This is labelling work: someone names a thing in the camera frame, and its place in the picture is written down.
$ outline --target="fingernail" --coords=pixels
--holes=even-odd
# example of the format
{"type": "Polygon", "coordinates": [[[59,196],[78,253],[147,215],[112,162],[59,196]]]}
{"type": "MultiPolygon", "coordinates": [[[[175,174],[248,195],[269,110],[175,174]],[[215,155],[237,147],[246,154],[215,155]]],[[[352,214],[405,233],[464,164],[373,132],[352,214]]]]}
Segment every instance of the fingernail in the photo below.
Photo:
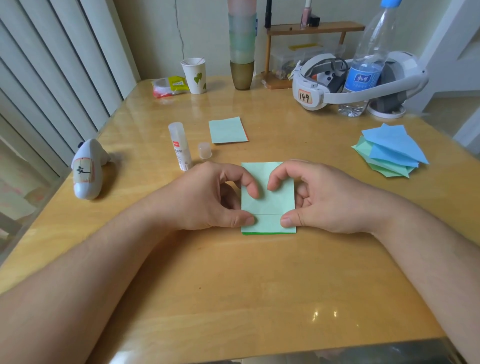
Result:
{"type": "Polygon", "coordinates": [[[246,226],[253,225],[254,223],[255,223],[255,218],[253,216],[250,216],[249,218],[247,218],[245,220],[245,225],[246,226]]]}
{"type": "Polygon", "coordinates": [[[280,225],[282,225],[284,228],[290,228],[293,226],[292,220],[289,217],[281,218],[280,225]]]}

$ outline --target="finger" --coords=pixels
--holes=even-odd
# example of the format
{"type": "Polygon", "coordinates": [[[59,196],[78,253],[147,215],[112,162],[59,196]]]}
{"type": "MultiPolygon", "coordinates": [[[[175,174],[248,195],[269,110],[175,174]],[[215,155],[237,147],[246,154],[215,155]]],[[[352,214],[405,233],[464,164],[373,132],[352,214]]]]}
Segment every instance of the finger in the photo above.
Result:
{"type": "Polygon", "coordinates": [[[268,179],[267,190],[275,191],[281,184],[282,180],[291,178],[304,177],[310,170],[310,162],[301,160],[287,160],[275,168],[268,179]]]}
{"type": "Polygon", "coordinates": [[[308,185],[305,182],[300,183],[297,187],[297,193],[302,198],[307,198],[308,196],[310,196],[310,192],[308,190],[308,185]]]}
{"type": "Polygon", "coordinates": [[[233,181],[239,188],[245,186],[251,197],[259,197],[257,181],[244,167],[229,163],[220,163],[218,166],[220,167],[220,183],[233,181]]]}
{"type": "Polygon", "coordinates": [[[228,210],[222,208],[219,210],[215,226],[222,228],[238,228],[240,226],[249,226],[255,223],[253,215],[244,210],[228,210]]]}
{"type": "Polygon", "coordinates": [[[295,194],[295,208],[303,206],[303,197],[299,194],[295,194]]]}
{"type": "Polygon", "coordinates": [[[232,208],[234,210],[240,210],[240,199],[238,195],[235,193],[235,190],[232,186],[226,183],[222,183],[220,185],[220,197],[222,202],[226,204],[227,208],[232,208]]]}
{"type": "Polygon", "coordinates": [[[311,207],[296,208],[283,214],[280,218],[280,225],[284,228],[293,226],[313,226],[313,211],[311,207]]]}

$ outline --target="number label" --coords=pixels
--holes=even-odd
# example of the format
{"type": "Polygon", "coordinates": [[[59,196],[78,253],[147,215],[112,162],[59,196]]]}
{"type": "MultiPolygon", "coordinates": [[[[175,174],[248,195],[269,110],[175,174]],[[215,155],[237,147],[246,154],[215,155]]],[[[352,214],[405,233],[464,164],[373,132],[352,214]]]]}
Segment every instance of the number label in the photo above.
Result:
{"type": "Polygon", "coordinates": [[[299,89],[299,100],[303,101],[306,104],[312,103],[312,94],[308,91],[304,91],[301,88],[299,89]]]}

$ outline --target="wooden table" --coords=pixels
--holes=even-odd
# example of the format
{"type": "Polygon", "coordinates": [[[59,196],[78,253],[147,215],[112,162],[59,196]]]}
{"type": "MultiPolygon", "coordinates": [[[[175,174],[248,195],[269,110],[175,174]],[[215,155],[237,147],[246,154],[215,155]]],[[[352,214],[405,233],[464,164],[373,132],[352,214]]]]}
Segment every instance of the wooden table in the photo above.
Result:
{"type": "MultiPolygon", "coordinates": [[[[234,89],[208,81],[203,95],[152,97],[137,85],[99,140],[121,154],[107,165],[103,195],[74,197],[61,186],[0,269],[0,291],[81,242],[119,211],[181,175],[167,125],[185,126],[192,157],[210,140],[208,121],[240,116],[247,143],[213,146],[213,161],[304,158],[401,194],[479,241],[480,163],[416,117],[409,134],[431,162],[411,179],[386,179],[350,148],[360,131],[380,126],[335,107],[304,110],[291,90],[234,89]]],[[[243,236],[239,229],[173,235],[145,262],[120,301],[90,363],[191,363],[254,355],[439,338],[444,332],[387,251],[367,234],[299,228],[294,235],[243,236]]]]}

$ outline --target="small cap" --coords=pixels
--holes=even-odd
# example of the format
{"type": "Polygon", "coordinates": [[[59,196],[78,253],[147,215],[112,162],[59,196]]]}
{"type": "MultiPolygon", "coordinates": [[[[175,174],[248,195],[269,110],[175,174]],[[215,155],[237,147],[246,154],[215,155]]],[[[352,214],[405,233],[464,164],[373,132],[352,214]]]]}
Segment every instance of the small cap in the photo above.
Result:
{"type": "Polygon", "coordinates": [[[209,142],[198,144],[198,155],[201,159],[209,159],[212,156],[212,149],[209,142]]]}
{"type": "Polygon", "coordinates": [[[398,8],[402,0],[382,0],[380,6],[382,8],[398,8]]]}

